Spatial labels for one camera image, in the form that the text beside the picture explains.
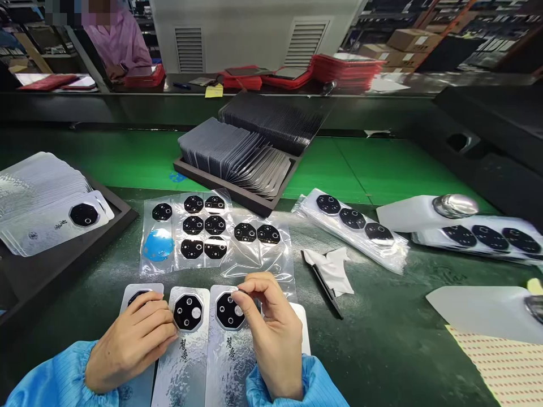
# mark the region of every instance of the white plastic bottle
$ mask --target white plastic bottle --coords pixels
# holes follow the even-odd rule
[[[478,212],[477,202],[461,194],[419,195],[377,208],[379,223],[395,232],[455,226]]]

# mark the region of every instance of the pink shirt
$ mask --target pink shirt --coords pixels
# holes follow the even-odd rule
[[[126,8],[117,13],[117,23],[110,32],[101,25],[86,25],[90,40],[107,67],[123,63],[128,69],[152,64],[140,27]]]

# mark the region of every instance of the plastic bag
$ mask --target plastic bag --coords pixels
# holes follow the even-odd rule
[[[166,196],[144,202],[140,274],[164,274],[173,270],[175,241],[171,199],[171,196]]]
[[[283,293],[296,302],[294,261],[288,224],[275,216],[232,216],[230,246],[221,266],[223,277],[244,277],[252,272],[271,272]]]
[[[320,189],[315,188],[307,197],[301,195],[292,212],[349,243],[388,270],[403,274],[409,251],[407,239]]]
[[[519,218],[473,216],[460,225],[412,233],[426,246],[461,251],[526,265],[543,265],[543,236]]]
[[[227,252],[232,223],[225,189],[183,193],[173,199],[176,270],[219,267]]]

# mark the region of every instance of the black tray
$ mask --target black tray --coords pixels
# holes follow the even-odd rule
[[[31,257],[12,254],[0,241],[0,310],[7,309],[0,315],[0,326],[15,319],[13,316],[23,308],[32,308],[28,304],[30,302],[38,302],[36,305],[41,306],[40,301],[46,301],[42,292],[51,290],[50,283],[56,280],[57,284],[60,280],[66,281],[68,276],[79,275],[89,261],[137,218],[138,213],[122,199],[81,173],[94,189],[102,193],[115,217],[106,225]]]
[[[287,176],[283,180],[283,183],[279,187],[277,196],[273,198],[272,200],[267,200],[265,198],[262,198],[252,192],[247,191],[246,189],[243,189],[237,185],[224,181],[223,179],[216,177],[214,175],[211,175],[205,171],[199,170],[198,168],[193,167],[190,164],[183,161],[182,157],[179,157],[177,160],[174,161],[174,170],[179,172],[180,174],[183,174],[189,177],[190,179],[196,181],[197,183],[209,189],[217,189],[217,188],[228,189],[228,192],[230,193],[230,197],[232,198],[233,201],[236,201],[240,205],[245,206],[247,209],[252,210],[257,215],[267,218],[272,213],[271,211],[274,210],[274,208],[277,206],[277,203],[283,196],[283,192],[285,191],[285,188],[287,187],[288,182],[290,181],[294,172],[298,168],[298,164],[300,163],[306,151],[307,151],[307,148],[299,157],[285,153],[290,160],[290,168],[288,169]]]

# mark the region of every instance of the red package stack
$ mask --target red package stack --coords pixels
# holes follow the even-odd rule
[[[258,68],[256,65],[249,65],[246,67],[239,67],[233,69],[251,69]],[[222,85],[225,88],[243,89],[246,90],[260,90],[262,88],[262,78],[259,76],[233,76],[228,72],[223,71],[221,75],[224,76]]]
[[[43,90],[50,91],[57,89],[61,85],[66,85],[77,79],[77,75],[55,75],[52,73],[46,78],[33,82],[29,85],[21,86],[19,90]]]
[[[335,54],[334,57],[314,55],[311,59],[312,77],[323,83],[335,80],[338,89],[366,92],[385,62],[346,53]]]
[[[311,80],[312,75],[313,75],[313,65],[311,64],[307,68],[306,73],[300,75],[294,80],[262,75],[262,83],[265,83],[266,85],[276,86],[277,88],[293,90],[293,89],[301,88],[303,85],[309,82]]]
[[[150,69],[150,67],[136,67],[135,70],[138,68],[141,68],[142,70],[145,68]],[[155,86],[159,86],[162,79],[166,76],[162,64],[158,64],[151,75],[130,76],[131,73],[132,71],[124,78],[124,86],[127,88],[154,88]]]

